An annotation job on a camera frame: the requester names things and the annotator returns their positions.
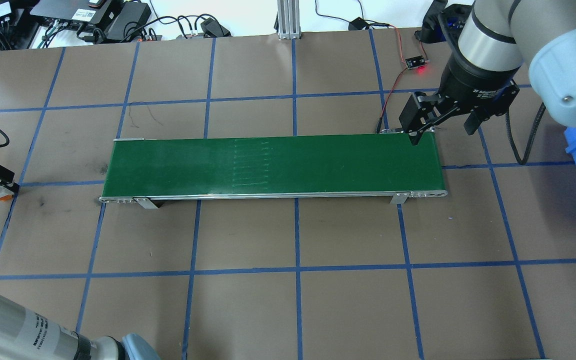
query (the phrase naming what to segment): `conveyor belt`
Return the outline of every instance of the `conveyor belt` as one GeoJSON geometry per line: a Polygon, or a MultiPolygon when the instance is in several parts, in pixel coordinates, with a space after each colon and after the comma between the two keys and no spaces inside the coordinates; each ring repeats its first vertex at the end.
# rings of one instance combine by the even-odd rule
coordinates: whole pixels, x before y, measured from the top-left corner
{"type": "Polygon", "coordinates": [[[435,135],[117,139],[100,201],[445,196],[435,135]]]}

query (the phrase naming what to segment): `red wire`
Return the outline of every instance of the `red wire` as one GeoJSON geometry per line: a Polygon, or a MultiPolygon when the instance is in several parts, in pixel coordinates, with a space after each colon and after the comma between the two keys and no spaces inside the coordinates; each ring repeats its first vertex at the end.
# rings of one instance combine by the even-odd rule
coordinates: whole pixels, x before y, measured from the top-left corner
{"type": "Polygon", "coordinates": [[[397,38],[399,39],[399,58],[401,59],[402,64],[406,64],[406,60],[404,60],[404,50],[402,48],[402,33],[400,29],[395,25],[390,25],[397,32],[397,38]]]}
{"type": "Polygon", "coordinates": [[[390,92],[388,92],[388,96],[386,97],[386,101],[384,101],[383,103],[383,107],[381,109],[381,115],[379,116],[380,118],[384,117],[384,114],[386,113],[386,106],[388,105],[388,100],[390,100],[391,95],[393,95],[393,92],[395,91],[395,88],[397,87],[397,84],[400,82],[400,80],[402,79],[402,75],[404,75],[404,73],[406,72],[406,70],[408,70],[408,68],[403,69],[399,75],[397,75],[397,79],[395,80],[395,83],[392,85],[392,88],[390,89],[390,92]]]}
{"type": "Polygon", "coordinates": [[[423,58],[428,62],[428,54],[426,54],[426,49],[424,48],[424,43],[419,41],[419,46],[421,46],[421,51],[423,52],[423,58]]]}

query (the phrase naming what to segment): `power adapter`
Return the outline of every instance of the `power adapter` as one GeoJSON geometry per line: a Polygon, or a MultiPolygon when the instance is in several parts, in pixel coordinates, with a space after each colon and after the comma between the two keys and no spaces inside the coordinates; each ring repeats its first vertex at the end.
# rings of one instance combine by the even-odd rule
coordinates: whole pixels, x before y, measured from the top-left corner
{"type": "Polygon", "coordinates": [[[138,32],[134,28],[142,27],[148,23],[151,16],[151,7],[144,2],[128,1],[123,3],[121,12],[108,27],[105,35],[105,43],[119,43],[128,34],[131,34],[128,41],[132,41],[138,32]]]}
{"type": "Polygon", "coordinates": [[[366,22],[363,18],[355,18],[348,23],[348,30],[366,30],[370,28],[370,24],[366,22]]]}
{"type": "Polygon", "coordinates": [[[214,18],[207,18],[201,23],[201,30],[203,32],[203,37],[205,38],[222,38],[230,37],[231,32],[227,28],[223,27],[214,18]]]}

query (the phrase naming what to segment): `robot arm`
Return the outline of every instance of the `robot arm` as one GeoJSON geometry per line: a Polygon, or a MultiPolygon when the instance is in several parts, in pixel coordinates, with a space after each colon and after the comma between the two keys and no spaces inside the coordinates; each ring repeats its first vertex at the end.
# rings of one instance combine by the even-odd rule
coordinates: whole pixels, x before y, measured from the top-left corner
{"type": "MultiPolygon", "coordinates": [[[[470,114],[464,128],[471,135],[491,116],[505,114],[519,93],[512,79],[524,61],[551,116],[576,127],[575,1],[477,0],[427,18],[437,19],[452,55],[439,90],[415,92],[399,117],[413,144],[452,116],[470,114]]],[[[419,40],[436,43],[425,30],[419,40]]]]}

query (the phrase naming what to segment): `grid floor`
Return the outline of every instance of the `grid floor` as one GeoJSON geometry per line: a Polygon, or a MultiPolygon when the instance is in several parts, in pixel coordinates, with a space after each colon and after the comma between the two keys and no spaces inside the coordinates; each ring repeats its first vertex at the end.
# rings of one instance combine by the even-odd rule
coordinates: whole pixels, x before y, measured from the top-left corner
{"type": "MultiPolygon", "coordinates": [[[[393,124],[439,84],[448,47],[426,50],[393,124]]],[[[446,198],[96,201],[115,137],[370,133],[397,52],[391,30],[0,52],[0,164],[22,185],[0,203],[0,294],[165,360],[576,359],[576,168],[548,115],[528,166],[501,119],[444,123],[446,198]]],[[[523,144],[539,99],[516,80],[523,144]]]]}

